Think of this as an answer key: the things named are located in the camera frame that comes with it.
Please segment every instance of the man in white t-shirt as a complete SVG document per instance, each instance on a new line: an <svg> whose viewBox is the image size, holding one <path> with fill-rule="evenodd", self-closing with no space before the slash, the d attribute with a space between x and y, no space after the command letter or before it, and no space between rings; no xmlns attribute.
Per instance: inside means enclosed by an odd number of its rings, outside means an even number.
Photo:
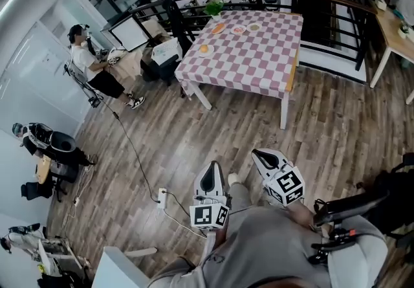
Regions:
<svg viewBox="0 0 414 288"><path fill-rule="evenodd" d="M72 62L88 79L88 84L107 96L117 98L125 105L136 109L144 103L145 97L133 98L133 93L125 94L125 88L116 81L116 78L105 70L109 66L107 61L99 62L87 49L82 47L87 36L81 25L74 25L69 30L69 41L72 45Z"/></svg>

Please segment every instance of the dining table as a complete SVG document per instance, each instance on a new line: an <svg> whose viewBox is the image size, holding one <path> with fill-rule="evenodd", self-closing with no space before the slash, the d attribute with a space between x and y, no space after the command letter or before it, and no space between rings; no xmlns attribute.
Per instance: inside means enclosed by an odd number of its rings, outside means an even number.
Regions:
<svg viewBox="0 0 414 288"><path fill-rule="evenodd" d="M212 31L225 25L219 34ZM249 31L248 25L259 25ZM246 27L234 34L236 25ZM285 129L294 72L299 63L303 17L269 11L225 11L221 20L209 20L175 71L187 96L195 94L205 108L212 105L199 88L200 83L263 94L281 99L280 128ZM213 48L209 55L201 45Z"/></svg>

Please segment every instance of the potted plant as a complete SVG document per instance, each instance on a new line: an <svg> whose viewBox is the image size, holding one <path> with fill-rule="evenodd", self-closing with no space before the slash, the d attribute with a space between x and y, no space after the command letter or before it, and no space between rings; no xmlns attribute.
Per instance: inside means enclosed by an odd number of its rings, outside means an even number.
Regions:
<svg viewBox="0 0 414 288"><path fill-rule="evenodd" d="M214 20L221 20L221 10L223 9L224 3L221 1L210 1L204 11L207 15L212 16Z"/></svg>
<svg viewBox="0 0 414 288"><path fill-rule="evenodd" d="M404 22L401 23L401 26L398 30L398 34L400 35L400 37L406 39L408 32L409 32L408 26Z"/></svg>

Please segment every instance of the ceiling light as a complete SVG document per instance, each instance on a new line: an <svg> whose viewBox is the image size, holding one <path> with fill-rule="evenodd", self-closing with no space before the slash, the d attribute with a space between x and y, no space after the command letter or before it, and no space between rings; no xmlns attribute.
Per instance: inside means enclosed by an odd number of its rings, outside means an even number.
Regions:
<svg viewBox="0 0 414 288"><path fill-rule="evenodd" d="M3 16L4 12L6 12L6 9L13 3L14 0L8 0L5 6L0 10L0 17Z"/></svg>

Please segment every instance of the plate of food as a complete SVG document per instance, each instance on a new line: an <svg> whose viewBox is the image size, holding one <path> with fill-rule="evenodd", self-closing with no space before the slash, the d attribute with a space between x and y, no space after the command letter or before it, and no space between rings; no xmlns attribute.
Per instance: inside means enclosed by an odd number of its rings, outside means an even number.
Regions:
<svg viewBox="0 0 414 288"><path fill-rule="evenodd" d="M224 29L226 29L226 25L224 23L219 23L215 28L212 30L212 34L220 34Z"/></svg>
<svg viewBox="0 0 414 288"><path fill-rule="evenodd" d="M243 25L236 25L231 29L231 33L235 35L241 35L246 31L246 27Z"/></svg>
<svg viewBox="0 0 414 288"><path fill-rule="evenodd" d="M207 57L213 52L214 52L214 46L213 45L203 44L203 45L200 46L199 56L200 57Z"/></svg>
<svg viewBox="0 0 414 288"><path fill-rule="evenodd" d="M261 30L261 24L260 23L251 23L247 26L247 30L249 32L258 32L259 30Z"/></svg>

